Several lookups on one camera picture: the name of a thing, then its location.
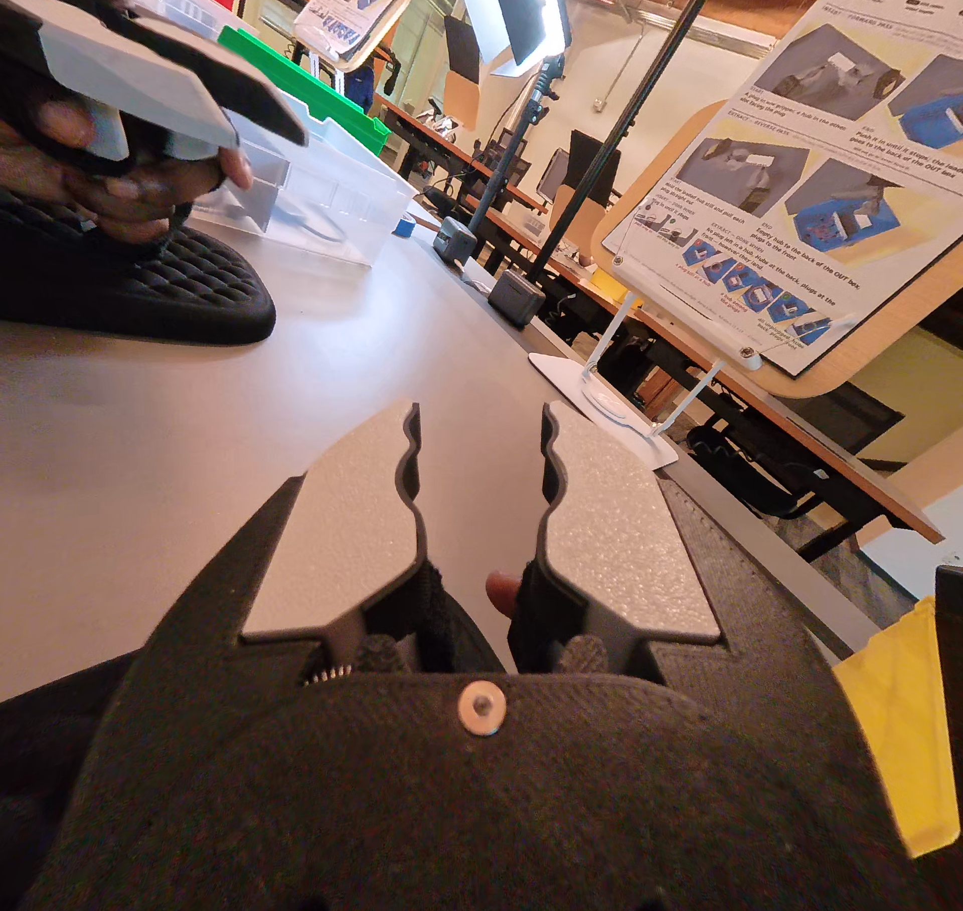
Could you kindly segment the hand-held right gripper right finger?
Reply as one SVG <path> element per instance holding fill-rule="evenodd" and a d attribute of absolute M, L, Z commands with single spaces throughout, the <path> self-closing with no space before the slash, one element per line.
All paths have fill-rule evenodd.
<path fill-rule="evenodd" d="M 574 634 L 595 635 L 611 668 L 648 641 L 716 645 L 713 608 L 643 460 L 563 401 L 544 406 L 540 566 L 574 602 Z"/>

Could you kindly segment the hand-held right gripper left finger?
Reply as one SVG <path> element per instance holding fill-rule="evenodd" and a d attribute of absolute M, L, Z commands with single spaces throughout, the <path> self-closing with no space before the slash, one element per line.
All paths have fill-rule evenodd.
<path fill-rule="evenodd" d="M 415 507 L 420 407 L 396 401 L 332 444 L 305 473 L 241 639 L 319 640 L 354 660 L 368 612 L 427 557 Z"/>

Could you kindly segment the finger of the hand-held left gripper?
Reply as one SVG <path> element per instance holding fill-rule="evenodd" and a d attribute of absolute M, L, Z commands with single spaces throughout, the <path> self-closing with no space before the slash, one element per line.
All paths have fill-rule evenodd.
<path fill-rule="evenodd" d="M 164 153 L 179 160 L 237 147 L 233 112 L 305 147 L 308 131 L 271 81 L 234 52 L 190 31 L 147 19 L 131 40 L 92 16 L 42 16 L 46 67 L 66 88 L 167 133 Z"/>

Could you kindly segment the yellow plastic bin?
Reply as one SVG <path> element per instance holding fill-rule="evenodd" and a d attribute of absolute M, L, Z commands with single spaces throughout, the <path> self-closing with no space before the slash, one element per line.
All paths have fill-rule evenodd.
<path fill-rule="evenodd" d="M 913 858 L 961 833 L 936 617 L 935 597 L 921 599 L 834 668 Z"/>

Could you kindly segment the person's left hand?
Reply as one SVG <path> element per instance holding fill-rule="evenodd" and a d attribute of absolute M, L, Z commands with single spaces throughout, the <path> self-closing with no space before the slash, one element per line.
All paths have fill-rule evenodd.
<path fill-rule="evenodd" d="M 1 185 L 19 196 L 85 211 L 115 240 L 154 241 L 170 228 L 176 207 L 213 192 L 224 179 L 247 190 L 253 173 L 238 148 L 187 161 L 163 158 L 119 177 L 93 176 L 55 160 L 1 123 Z"/>

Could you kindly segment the green plastic bin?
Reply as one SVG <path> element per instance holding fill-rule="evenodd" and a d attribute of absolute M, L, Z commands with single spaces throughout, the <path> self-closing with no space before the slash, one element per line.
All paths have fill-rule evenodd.
<path fill-rule="evenodd" d="M 218 42 L 258 68 L 283 93 L 303 102 L 314 119 L 337 122 L 374 156 L 380 156 L 390 130 L 356 103 L 243 29 L 223 27 Z"/>

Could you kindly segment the small instruction board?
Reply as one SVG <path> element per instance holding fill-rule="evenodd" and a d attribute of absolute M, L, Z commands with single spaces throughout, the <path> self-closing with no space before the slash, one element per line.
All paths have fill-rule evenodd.
<path fill-rule="evenodd" d="M 292 35 L 338 72 L 363 63 L 411 0 L 310 0 Z"/>

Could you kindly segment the clear plastic bin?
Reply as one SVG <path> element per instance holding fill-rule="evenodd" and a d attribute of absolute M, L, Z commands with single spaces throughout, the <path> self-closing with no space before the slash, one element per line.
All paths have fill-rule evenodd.
<path fill-rule="evenodd" d="M 305 125 L 308 145 L 228 111 L 254 182 L 243 191 L 226 181 L 195 202 L 192 218 L 371 266 L 407 212 L 414 187 L 337 122 L 318 121 L 304 102 L 284 98 Z"/>

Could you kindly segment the grey power adapter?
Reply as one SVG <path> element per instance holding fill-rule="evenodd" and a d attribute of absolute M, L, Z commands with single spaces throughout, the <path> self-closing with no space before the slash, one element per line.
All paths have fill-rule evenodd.
<path fill-rule="evenodd" d="M 432 248 L 449 265 L 464 266 L 478 243 L 474 232 L 451 216 L 445 217 L 432 241 Z"/>
<path fill-rule="evenodd" d="M 545 299 L 540 287 L 512 269 L 501 273 L 488 294 L 489 305 L 517 329 L 532 322 Z"/>

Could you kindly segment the LED light panel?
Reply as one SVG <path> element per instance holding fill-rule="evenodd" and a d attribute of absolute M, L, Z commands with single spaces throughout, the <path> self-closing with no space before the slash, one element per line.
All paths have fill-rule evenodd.
<path fill-rule="evenodd" d="M 464 0 L 490 75 L 519 77 L 572 42 L 565 0 Z"/>

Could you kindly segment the light panel stand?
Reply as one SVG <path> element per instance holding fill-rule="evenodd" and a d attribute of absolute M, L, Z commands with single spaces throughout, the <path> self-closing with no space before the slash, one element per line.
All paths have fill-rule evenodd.
<path fill-rule="evenodd" d="M 564 63 L 564 54 L 550 57 L 543 63 L 528 102 L 515 124 L 511 141 L 497 168 L 493 171 L 492 178 L 488 181 L 487 189 L 481 197 L 474 215 L 466 227 L 460 226 L 461 238 L 458 241 L 458 247 L 453 258 L 455 264 L 464 266 L 466 260 L 473 256 L 477 245 L 476 231 L 483 224 L 488 208 L 509 185 L 513 160 L 521 147 L 522 141 L 524 141 L 528 128 L 538 123 L 547 112 L 547 109 L 543 106 L 543 99 L 558 99 L 558 96 L 552 92 L 552 85 L 563 75 Z"/>

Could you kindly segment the large instruction board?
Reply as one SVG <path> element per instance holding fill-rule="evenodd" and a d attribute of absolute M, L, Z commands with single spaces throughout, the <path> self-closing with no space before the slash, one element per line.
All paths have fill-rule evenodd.
<path fill-rule="evenodd" d="M 781 397 L 961 289 L 961 0 L 818 0 L 596 234 L 601 268 Z"/>

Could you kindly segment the black stand pole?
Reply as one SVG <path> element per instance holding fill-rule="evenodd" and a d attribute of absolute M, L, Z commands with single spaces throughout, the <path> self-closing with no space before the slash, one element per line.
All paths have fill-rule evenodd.
<path fill-rule="evenodd" d="M 541 247 L 532 266 L 525 270 L 527 276 L 538 276 L 546 268 L 550 257 L 555 252 L 557 244 L 578 215 L 582 204 L 588 199 L 591 191 L 605 171 L 608 165 L 608 159 L 612 157 L 620 142 L 632 127 L 638 112 L 652 93 L 675 52 L 678 51 L 682 40 L 688 34 L 706 1 L 707 0 L 689 0 L 686 4 L 686 7 L 674 23 L 668 37 L 659 49 L 644 77 L 634 90 L 632 98 L 622 110 L 617 122 L 596 153 L 595 158 L 587 167 L 583 178 L 575 188 L 571 200 L 561 212 L 556 225 L 550 230 L 545 244 Z"/>

